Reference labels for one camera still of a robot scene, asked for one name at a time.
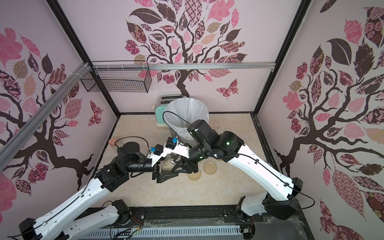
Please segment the glass jar tan lid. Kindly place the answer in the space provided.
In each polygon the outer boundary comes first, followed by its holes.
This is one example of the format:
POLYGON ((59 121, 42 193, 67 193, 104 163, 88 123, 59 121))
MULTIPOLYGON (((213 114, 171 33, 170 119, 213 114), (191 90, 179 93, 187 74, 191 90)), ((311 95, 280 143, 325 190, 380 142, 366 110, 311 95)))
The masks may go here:
POLYGON ((179 155, 177 154, 169 154, 165 160, 163 161, 163 165, 161 167, 162 171, 168 171, 171 172, 172 169, 176 166, 177 161, 179 159, 179 155))

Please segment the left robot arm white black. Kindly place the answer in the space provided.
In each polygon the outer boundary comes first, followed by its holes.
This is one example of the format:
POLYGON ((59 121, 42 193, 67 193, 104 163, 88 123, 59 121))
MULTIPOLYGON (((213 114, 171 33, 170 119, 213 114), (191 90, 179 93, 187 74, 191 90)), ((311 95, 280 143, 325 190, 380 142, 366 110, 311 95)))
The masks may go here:
POLYGON ((125 225, 132 219, 132 211, 123 200, 116 200, 106 208, 80 218, 79 216, 94 203, 109 195, 127 182, 134 173, 153 173, 157 179, 159 161, 171 154, 189 157, 189 147, 175 138, 169 138, 165 145, 148 149, 146 155, 136 142, 128 142, 117 149, 118 155, 64 203, 42 217, 27 218, 20 223, 20 234, 16 240, 75 240, 93 230, 118 223, 125 225))

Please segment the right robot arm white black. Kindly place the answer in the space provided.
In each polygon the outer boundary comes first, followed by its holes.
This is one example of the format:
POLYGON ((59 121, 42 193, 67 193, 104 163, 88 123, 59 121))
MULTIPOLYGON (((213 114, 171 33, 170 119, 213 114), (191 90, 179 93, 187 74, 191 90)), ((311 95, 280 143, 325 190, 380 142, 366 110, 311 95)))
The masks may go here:
POLYGON ((222 160, 242 170, 260 184, 264 192, 241 197, 237 205, 237 213, 241 218, 269 214, 287 220, 300 210, 296 196, 302 192, 301 179, 292 179, 279 173, 261 160, 236 134, 229 131, 218 134, 204 120, 195 121, 187 131, 197 143, 194 147, 181 143, 176 137, 166 142, 166 150, 181 158, 173 171, 181 169, 188 174, 195 173, 198 163, 207 158, 222 160))

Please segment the grey trash bin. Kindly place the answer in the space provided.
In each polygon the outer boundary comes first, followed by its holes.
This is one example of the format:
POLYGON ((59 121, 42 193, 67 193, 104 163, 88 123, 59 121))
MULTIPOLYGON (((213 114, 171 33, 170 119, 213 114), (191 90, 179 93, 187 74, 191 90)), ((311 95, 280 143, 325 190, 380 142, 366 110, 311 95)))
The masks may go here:
POLYGON ((170 133, 172 137, 178 137, 182 142, 187 142, 189 132, 187 131, 187 128, 178 128, 177 131, 170 129, 170 133))

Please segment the small jar pink lid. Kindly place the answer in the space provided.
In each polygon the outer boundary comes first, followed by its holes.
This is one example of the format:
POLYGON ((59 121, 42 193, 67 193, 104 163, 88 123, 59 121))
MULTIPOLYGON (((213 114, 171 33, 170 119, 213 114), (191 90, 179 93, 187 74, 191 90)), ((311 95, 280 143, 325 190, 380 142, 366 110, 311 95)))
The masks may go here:
POLYGON ((110 138, 109 139, 109 145, 111 147, 117 147, 117 142, 118 142, 118 140, 116 138, 110 138))

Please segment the white trash bag liner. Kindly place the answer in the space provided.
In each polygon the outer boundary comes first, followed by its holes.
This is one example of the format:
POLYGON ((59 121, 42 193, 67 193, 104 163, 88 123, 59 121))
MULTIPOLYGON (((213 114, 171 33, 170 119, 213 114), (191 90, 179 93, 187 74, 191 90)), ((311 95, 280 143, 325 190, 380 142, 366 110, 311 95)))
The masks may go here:
MULTIPOLYGON (((181 98, 172 101, 166 107, 164 121, 166 125, 175 131, 178 128, 188 128, 189 124, 197 120, 205 120, 209 123, 209 110, 206 105, 200 100, 193 98, 181 98)), ((183 143, 195 143, 195 140, 190 135, 188 141, 183 143)))

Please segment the mint green toaster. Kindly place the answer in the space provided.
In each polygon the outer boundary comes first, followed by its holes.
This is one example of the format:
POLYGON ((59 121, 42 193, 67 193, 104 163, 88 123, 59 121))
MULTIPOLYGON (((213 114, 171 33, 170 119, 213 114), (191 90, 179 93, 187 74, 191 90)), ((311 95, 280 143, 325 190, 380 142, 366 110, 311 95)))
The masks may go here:
POLYGON ((158 98, 157 103, 153 106, 155 116, 156 116, 156 125, 157 127, 167 127, 166 123, 163 120, 163 113, 166 110, 166 107, 169 103, 174 100, 185 98, 184 95, 163 95, 158 98))

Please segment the aluminium rail back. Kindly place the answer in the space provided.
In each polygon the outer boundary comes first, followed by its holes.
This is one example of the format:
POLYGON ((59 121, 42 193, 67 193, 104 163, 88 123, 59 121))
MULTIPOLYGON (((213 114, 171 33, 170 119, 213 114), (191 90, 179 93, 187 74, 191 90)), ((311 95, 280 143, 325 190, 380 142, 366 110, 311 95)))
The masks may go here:
POLYGON ((214 69, 274 69, 276 63, 273 62, 255 62, 255 63, 209 63, 209 64, 128 64, 118 62, 102 62, 96 65, 93 62, 93 69, 101 70, 112 69, 129 70, 129 69, 144 69, 149 71, 167 71, 167 70, 214 70, 214 69))

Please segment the aluminium rail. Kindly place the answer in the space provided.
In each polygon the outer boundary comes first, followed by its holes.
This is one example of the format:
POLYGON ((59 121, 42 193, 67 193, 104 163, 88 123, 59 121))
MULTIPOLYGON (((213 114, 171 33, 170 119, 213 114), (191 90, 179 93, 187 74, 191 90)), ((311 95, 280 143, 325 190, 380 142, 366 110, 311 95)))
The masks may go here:
POLYGON ((112 69, 129 70, 129 69, 144 69, 149 71, 167 71, 167 70, 214 70, 214 69, 274 69, 276 63, 273 62, 255 62, 255 63, 209 63, 209 64, 128 64, 118 62, 102 62, 96 65, 93 62, 93 69, 101 70, 112 69))
POLYGON ((1 171, 9 164, 20 149, 27 143, 31 136, 49 117, 53 110, 59 105, 62 99, 81 80, 81 78, 90 71, 88 63, 82 63, 68 79, 51 95, 51 97, 40 107, 37 112, 21 127, 16 136, 1 149, 1 171))

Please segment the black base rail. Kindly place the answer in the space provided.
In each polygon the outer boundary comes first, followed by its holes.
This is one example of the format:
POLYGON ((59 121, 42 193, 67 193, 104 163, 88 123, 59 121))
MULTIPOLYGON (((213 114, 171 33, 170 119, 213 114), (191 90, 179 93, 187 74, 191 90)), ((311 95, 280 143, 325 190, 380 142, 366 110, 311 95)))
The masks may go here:
MULTIPOLYGON (((80 218, 94 214, 102 208, 90 208, 80 218)), ((302 212, 287 220, 269 214, 239 217, 235 205, 132 207, 132 219, 125 225, 114 223, 100 229, 194 226, 239 226, 242 236, 182 237, 171 240, 312 240, 314 236, 302 212)))

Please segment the aluminium rail left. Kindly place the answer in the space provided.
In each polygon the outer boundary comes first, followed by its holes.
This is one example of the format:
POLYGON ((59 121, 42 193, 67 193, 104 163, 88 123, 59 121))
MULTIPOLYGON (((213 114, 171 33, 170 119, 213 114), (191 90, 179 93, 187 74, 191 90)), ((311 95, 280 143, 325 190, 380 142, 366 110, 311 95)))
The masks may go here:
POLYGON ((59 105, 62 99, 81 80, 81 78, 90 71, 88 63, 82 63, 68 79, 51 95, 51 97, 40 107, 37 112, 21 127, 16 136, 1 149, 1 171, 9 164, 20 149, 27 143, 31 136, 49 117, 53 110, 59 105))

